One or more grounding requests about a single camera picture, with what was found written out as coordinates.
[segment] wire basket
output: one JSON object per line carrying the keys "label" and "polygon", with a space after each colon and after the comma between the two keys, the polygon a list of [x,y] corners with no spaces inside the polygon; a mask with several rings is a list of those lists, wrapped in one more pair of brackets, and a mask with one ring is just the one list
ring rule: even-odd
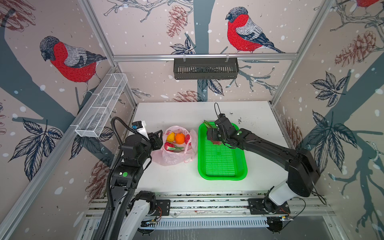
{"label": "wire basket", "polygon": [[174,59],[175,79],[235,79],[239,73],[237,58]]}
{"label": "wire basket", "polygon": [[111,74],[75,130],[80,137],[100,136],[127,82],[125,74]]}

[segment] yellow fruit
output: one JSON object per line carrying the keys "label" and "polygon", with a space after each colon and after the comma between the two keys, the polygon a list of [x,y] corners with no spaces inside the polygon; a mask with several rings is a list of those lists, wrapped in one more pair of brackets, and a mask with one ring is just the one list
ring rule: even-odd
{"label": "yellow fruit", "polygon": [[175,133],[171,132],[167,137],[167,142],[173,142],[175,141]]}
{"label": "yellow fruit", "polygon": [[185,141],[185,136],[184,136],[184,134],[182,134],[182,133],[178,133],[178,134],[176,134],[176,136],[175,136],[175,141],[176,141],[177,144],[183,144],[184,141]]}

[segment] ventilation grille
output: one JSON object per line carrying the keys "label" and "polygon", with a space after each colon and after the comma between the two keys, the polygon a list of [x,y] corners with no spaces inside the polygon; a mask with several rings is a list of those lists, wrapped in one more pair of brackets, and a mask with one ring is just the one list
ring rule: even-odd
{"label": "ventilation grille", "polygon": [[234,79],[239,68],[237,58],[182,58],[174,60],[175,79]]}
{"label": "ventilation grille", "polygon": [[245,228],[268,227],[266,217],[220,217],[220,218],[162,218],[153,227],[142,229],[191,229],[191,228]]}

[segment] toy fruit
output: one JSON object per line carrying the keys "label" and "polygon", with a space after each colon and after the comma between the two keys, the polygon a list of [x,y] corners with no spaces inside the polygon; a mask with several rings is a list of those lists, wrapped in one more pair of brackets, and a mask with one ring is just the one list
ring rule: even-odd
{"label": "toy fruit", "polygon": [[175,146],[174,144],[172,143],[169,143],[169,142],[166,142],[164,144],[164,149],[167,150],[167,151],[170,151],[170,152],[173,152],[175,150],[179,150],[179,151],[183,151],[184,148],[183,147],[177,147]]}
{"label": "toy fruit", "polygon": [[173,142],[175,141],[175,133],[171,132],[167,137],[167,142]]}
{"label": "toy fruit", "polygon": [[185,144],[188,143],[190,138],[191,138],[191,136],[189,134],[185,136],[185,140],[184,140]]}
{"label": "toy fruit", "polygon": [[176,134],[175,141],[176,141],[177,144],[183,144],[184,140],[185,140],[184,134],[182,134],[182,133]]}

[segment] orange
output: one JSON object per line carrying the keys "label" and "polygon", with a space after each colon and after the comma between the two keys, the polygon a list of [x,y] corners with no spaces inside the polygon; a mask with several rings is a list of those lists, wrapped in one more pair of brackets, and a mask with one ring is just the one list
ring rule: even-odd
{"label": "orange", "polygon": [[178,133],[178,134],[176,134],[176,136],[175,136],[175,141],[176,141],[177,144],[183,144],[184,141],[185,141],[185,136],[184,136],[184,134],[182,134],[182,133]]}

